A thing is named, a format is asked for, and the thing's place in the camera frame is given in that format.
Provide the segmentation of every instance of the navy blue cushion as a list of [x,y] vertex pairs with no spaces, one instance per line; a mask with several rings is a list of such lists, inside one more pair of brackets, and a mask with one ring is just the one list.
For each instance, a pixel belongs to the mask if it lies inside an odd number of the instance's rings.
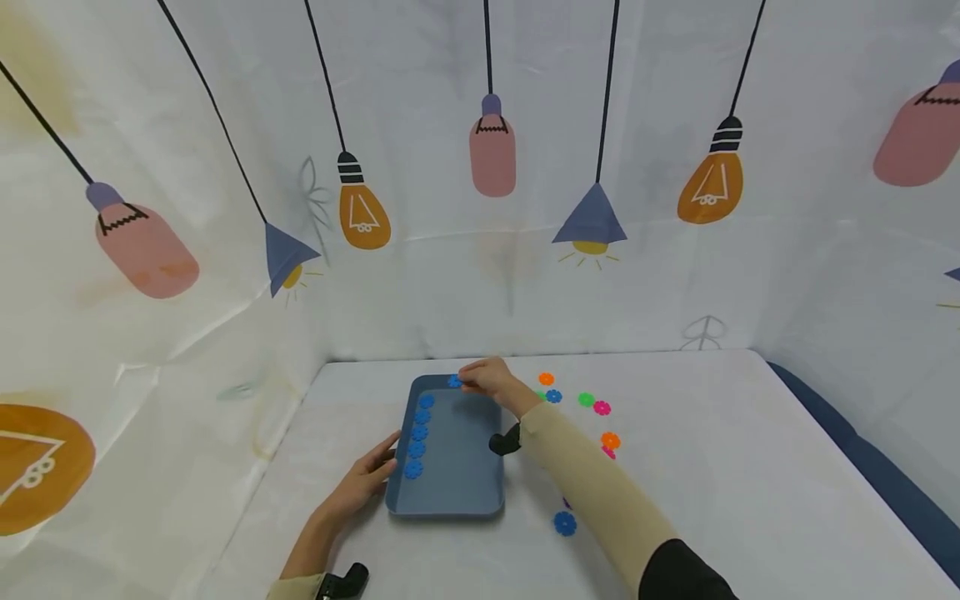
[[773,363],[769,365],[933,560],[960,587],[960,528],[890,459],[858,436],[852,425],[822,396],[787,369]]
[[804,406],[806,412],[810,413],[810,416],[820,423],[820,426],[823,427],[824,431],[827,432],[827,435],[830,436],[835,444],[842,448],[856,437],[856,431],[853,430],[853,425],[844,419],[835,408],[830,406],[830,403],[824,400],[822,396],[810,389],[810,386],[803,383],[797,375],[784,369],[780,365],[774,363],[767,364],[770,365],[774,373],[783,380],[786,387],[790,388],[790,391],[793,392],[793,395],[796,396]]
[[856,437],[844,452],[933,560],[960,586],[960,528],[873,444]]

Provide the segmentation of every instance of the white fabric backdrop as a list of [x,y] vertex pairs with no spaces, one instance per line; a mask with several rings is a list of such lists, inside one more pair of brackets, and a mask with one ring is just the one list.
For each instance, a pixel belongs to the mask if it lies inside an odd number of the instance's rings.
[[[133,290],[93,243],[83,180],[0,80],[0,392],[27,393],[0,402],[75,419],[98,459],[61,513],[0,539],[5,597],[189,597],[326,360],[711,348],[688,344],[705,325],[804,378],[960,518],[960,313],[935,306],[960,301],[943,276],[960,173],[899,188],[872,172],[900,106],[960,56],[954,1],[770,0],[736,111],[743,198],[693,226],[677,199],[759,2],[623,0],[602,182],[628,239],[602,271],[550,242],[593,183],[612,0],[491,1],[516,127],[505,198],[470,180],[482,1],[313,5],[348,147],[393,225],[370,252],[337,223],[341,148],[302,2],[168,4],[267,218],[324,254],[306,265],[323,277],[271,299],[263,225],[154,0],[0,0],[0,60],[201,268],[174,299]],[[308,216],[308,157],[331,228]]]

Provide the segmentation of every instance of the right hand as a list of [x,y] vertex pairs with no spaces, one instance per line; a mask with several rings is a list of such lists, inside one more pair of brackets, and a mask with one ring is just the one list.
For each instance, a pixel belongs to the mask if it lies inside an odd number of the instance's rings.
[[514,377],[502,358],[494,356],[466,365],[457,373],[465,392],[490,396],[520,419],[542,399],[522,381]]

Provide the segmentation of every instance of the left hand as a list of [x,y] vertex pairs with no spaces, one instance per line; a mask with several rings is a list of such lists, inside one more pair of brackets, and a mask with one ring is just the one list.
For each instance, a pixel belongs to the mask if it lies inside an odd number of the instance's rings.
[[399,438],[400,432],[397,430],[357,459],[318,511],[343,524],[373,496],[382,494],[387,489],[387,478],[396,469],[396,450],[393,445]]

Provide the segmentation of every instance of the blue tray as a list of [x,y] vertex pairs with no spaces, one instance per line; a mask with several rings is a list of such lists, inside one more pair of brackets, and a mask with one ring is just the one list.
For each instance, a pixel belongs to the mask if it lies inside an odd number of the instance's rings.
[[495,516],[503,508],[503,457],[488,443],[500,433],[501,414],[492,398],[461,392],[454,375],[415,379],[387,510],[416,518]]

